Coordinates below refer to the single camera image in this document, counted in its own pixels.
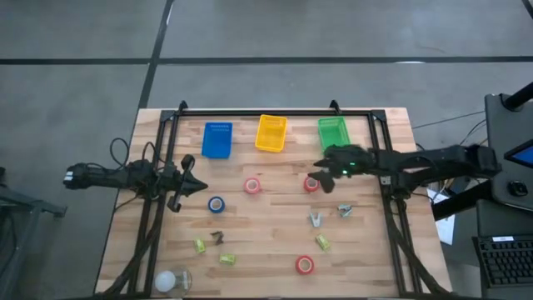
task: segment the white ball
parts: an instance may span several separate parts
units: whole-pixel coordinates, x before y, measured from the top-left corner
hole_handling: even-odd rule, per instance
[[[160,293],[166,293],[176,286],[176,276],[173,272],[163,271],[156,277],[156,289]]]

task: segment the computer monitor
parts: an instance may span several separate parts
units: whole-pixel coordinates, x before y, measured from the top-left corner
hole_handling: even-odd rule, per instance
[[[507,152],[505,158],[522,166],[533,168],[533,139]]]

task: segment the blue bin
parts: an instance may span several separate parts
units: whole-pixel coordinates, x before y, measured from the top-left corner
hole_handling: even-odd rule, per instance
[[[202,155],[206,158],[229,158],[232,152],[230,122],[207,122],[203,133]]]

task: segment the paper sheet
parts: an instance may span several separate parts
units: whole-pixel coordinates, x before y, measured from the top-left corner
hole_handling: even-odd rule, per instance
[[[427,196],[433,198],[436,195],[436,192],[433,190],[427,189]],[[448,197],[438,194],[433,200],[434,203],[439,203],[440,201],[446,200]],[[456,215],[444,218],[436,222],[436,230],[439,233],[439,239],[441,242],[451,245],[453,243],[453,227],[456,224]]]

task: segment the yellow-green block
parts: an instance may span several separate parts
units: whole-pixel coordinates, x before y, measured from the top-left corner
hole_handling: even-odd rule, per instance
[[[233,254],[221,254],[220,255],[220,262],[226,263],[229,265],[235,264],[235,255]]]
[[[322,248],[323,251],[326,251],[327,249],[330,248],[330,243],[326,240],[326,238],[319,234],[316,236],[316,241],[318,242],[318,244],[320,245],[320,248]]]
[[[199,238],[194,240],[194,248],[197,250],[198,254],[206,251],[206,245],[204,245],[203,241]]]

